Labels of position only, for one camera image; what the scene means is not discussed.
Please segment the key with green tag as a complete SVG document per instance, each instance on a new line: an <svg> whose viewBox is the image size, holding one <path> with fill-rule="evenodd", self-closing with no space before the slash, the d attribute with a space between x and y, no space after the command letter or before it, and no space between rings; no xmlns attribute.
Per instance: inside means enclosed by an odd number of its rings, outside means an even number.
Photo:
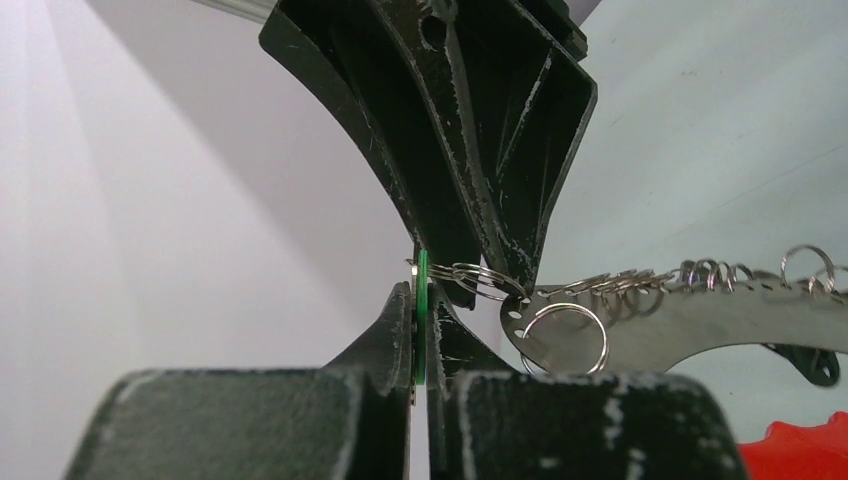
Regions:
<svg viewBox="0 0 848 480"><path fill-rule="evenodd" d="M415 357L413 362L416 385L423 385L427 377L427 349L425 346L427 315L430 307L430 285L437 281L446 281L459 286L473 297L503 302L508 296L527 298L527 290L507 275L488 267L456 262L450 266L439 265L430 260L425 249L417 248L412 259L406 262L411 267L411 293L413 302L413 327Z"/></svg>

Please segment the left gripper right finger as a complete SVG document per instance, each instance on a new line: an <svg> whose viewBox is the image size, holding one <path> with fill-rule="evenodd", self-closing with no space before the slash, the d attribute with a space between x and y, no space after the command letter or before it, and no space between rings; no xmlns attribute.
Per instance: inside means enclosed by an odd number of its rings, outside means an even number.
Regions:
<svg viewBox="0 0 848 480"><path fill-rule="evenodd" d="M708 390L657 373L522 374L428 289L430 475L434 479L744 479Z"/></svg>

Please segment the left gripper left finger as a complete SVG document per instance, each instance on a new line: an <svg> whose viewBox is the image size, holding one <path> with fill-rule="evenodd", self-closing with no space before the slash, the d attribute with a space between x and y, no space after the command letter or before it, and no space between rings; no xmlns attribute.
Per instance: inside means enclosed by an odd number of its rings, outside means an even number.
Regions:
<svg viewBox="0 0 848 480"><path fill-rule="evenodd" d="M405 479L414 296L320 368L148 369L103 397L69 479Z"/></svg>

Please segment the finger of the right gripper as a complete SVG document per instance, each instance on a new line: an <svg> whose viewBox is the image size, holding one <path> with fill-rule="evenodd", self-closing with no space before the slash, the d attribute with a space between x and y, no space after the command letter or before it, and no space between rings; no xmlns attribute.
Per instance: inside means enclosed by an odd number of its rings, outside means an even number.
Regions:
<svg viewBox="0 0 848 480"><path fill-rule="evenodd" d="M261 48L353 140L416 247L449 266L480 260L432 119L375 1L279 1Z"/></svg>
<svg viewBox="0 0 848 480"><path fill-rule="evenodd" d="M563 1L377 1L472 236L513 294L536 282L555 201L597 101Z"/></svg>

